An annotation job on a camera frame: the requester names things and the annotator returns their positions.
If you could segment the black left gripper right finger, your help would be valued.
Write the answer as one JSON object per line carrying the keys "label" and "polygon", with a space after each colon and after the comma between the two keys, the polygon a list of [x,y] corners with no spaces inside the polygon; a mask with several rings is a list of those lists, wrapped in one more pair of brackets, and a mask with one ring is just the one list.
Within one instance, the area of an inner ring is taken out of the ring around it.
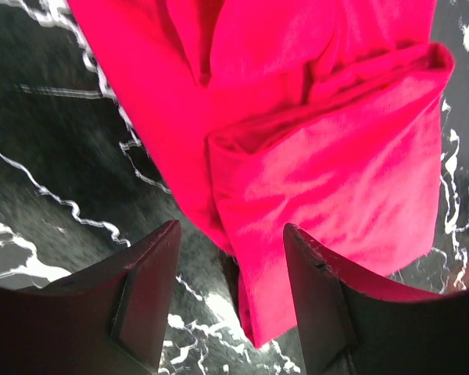
{"label": "black left gripper right finger", "polygon": [[293,224],[283,233],[309,374],[469,374],[469,289],[380,276]]}

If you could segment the pink t shirt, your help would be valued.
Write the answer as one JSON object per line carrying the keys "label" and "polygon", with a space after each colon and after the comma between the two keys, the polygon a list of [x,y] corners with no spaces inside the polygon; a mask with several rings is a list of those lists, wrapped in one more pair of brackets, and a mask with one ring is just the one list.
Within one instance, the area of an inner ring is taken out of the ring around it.
{"label": "pink t shirt", "polygon": [[382,276],[426,255],[440,101],[433,1],[72,1],[181,211],[239,266],[255,347],[295,324],[293,223]]}

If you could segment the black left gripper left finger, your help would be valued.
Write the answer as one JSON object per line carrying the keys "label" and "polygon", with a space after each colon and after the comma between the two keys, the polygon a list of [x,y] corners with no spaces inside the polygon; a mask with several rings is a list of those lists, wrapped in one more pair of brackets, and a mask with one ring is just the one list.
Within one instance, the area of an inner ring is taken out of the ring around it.
{"label": "black left gripper left finger", "polygon": [[155,374],[181,225],[43,288],[0,287],[0,374]]}

